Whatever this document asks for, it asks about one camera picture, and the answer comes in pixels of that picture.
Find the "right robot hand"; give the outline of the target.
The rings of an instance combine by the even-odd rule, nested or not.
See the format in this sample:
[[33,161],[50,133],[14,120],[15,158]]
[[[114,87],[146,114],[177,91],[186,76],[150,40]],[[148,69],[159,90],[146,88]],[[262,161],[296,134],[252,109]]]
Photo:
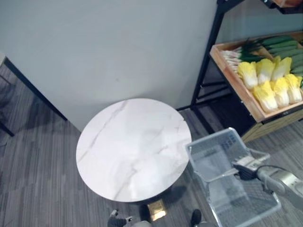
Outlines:
[[257,178],[259,162],[252,156],[245,156],[232,162],[241,180],[248,181]]

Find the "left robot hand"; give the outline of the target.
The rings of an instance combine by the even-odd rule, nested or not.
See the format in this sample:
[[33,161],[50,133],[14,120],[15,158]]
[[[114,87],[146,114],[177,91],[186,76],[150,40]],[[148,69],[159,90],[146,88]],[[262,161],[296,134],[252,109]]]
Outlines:
[[118,217],[118,209],[114,209],[107,221],[107,227],[124,227],[129,222],[132,222],[133,217],[129,216],[126,218],[119,218]]

